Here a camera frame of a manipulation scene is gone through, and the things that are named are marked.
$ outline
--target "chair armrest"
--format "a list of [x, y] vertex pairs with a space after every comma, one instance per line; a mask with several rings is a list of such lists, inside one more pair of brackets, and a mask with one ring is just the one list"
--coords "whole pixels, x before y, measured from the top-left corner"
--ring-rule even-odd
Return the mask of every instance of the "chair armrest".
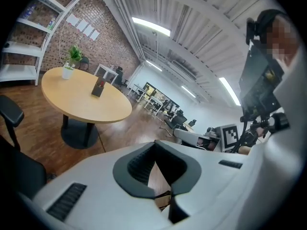
[[13, 127], [17, 127], [24, 118], [21, 108], [5, 95], [0, 95], [0, 115]]

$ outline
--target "black vent grille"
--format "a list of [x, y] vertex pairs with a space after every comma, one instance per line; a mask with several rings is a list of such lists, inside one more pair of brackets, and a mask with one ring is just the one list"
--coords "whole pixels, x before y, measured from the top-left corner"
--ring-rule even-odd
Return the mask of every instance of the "black vent grille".
[[47, 213], [64, 221], [86, 189], [86, 185], [73, 183], [47, 210]]

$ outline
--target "ceiling light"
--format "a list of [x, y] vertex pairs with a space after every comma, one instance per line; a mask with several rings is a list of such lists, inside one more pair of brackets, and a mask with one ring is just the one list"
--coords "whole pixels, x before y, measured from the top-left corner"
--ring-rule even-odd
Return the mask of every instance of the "ceiling light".
[[240, 101], [238, 100], [234, 90], [231, 88], [231, 86], [229, 85], [229, 83], [227, 82], [227, 80], [225, 78], [219, 78], [219, 80], [222, 82], [222, 84], [225, 86], [225, 88], [227, 89], [227, 91], [230, 93], [232, 99], [234, 100], [234, 102], [236, 103], [236, 105], [241, 105]]
[[190, 91], [188, 91], [184, 86], [181, 86], [186, 92], [188, 92], [190, 95], [192, 95], [194, 98], [196, 98], [196, 96], [194, 94], [192, 94]]
[[146, 61], [150, 66], [153, 66], [155, 68], [157, 68], [159, 71], [162, 71], [160, 68], [156, 67], [153, 63], [149, 62], [148, 60]]
[[154, 23], [151, 23], [149, 21], [145, 21], [145, 20], [141, 20], [141, 19], [138, 19], [138, 18], [132, 18], [133, 22], [134, 23], [137, 23], [137, 24], [141, 24], [141, 25], [144, 25], [144, 26], [147, 26], [147, 27], [150, 27], [158, 32], [161, 32], [163, 34], [165, 34], [166, 36], [170, 36], [171, 35], [171, 31], [164, 28], [164, 27], [161, 27], [159, 25], [156, 25]]

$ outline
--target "white shelf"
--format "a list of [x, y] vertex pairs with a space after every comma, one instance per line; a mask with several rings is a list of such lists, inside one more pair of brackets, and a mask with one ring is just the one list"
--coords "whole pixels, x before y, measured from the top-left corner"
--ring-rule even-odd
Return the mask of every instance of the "white shelf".
[[32, 21], [28, 21], [28, 20], [25, 20], [25, 19], [22, 19], [22, 18], [18, 18], [18, 19], [17, 19], [17, 22], [20, 22], [20, 23], [29, 25], [29, 26], [31, 26], [31, 27], [37, 28], [37, 29], [42, 30], [42, 31], [47, 32], [47, 33], [51, 33], [51, 30], [50, 30], [50, 29], [47, 29], [47, 28], [45, 28], [44, 26], [39, 25], [39, 24], [36, 24], [36, 23], [34, 23], [34, 22], [32, 22]]
[[15, 54], [21, 54], [21, 55], [27, 55], [27, 56], [36, 56], [41, 57], [42, 51], [40, 47], [36, 47], [33, 45], [28, 44], [21, 44], [17, 42], [8, 41], [10, 46], [8, 48], [3, 48], [3, 53], [15, 53]]
[[55, 1], [55, 0], [39, 0], [40, 2], [42, 2], [43, 4], [47, 5], [48, 7], [52, 8], [53, 10], [55, 10], [58, 13], [62, 13], [64, 11], [66, 11], [66, 8], [60, 4], [59, 2]]
[[16, 80], [36, 80], [35, 66], [3, 65], [0, 69], [0, 82]]

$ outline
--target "green leaves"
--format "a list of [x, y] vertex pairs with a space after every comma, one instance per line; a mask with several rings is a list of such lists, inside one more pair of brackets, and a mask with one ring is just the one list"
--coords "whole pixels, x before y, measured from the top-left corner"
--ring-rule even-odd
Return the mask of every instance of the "green leaves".
[[71, 61], [79, 62], [82, 59], [82, 51], [76, 45], [71, 46], [69, 54], [71, 56]]

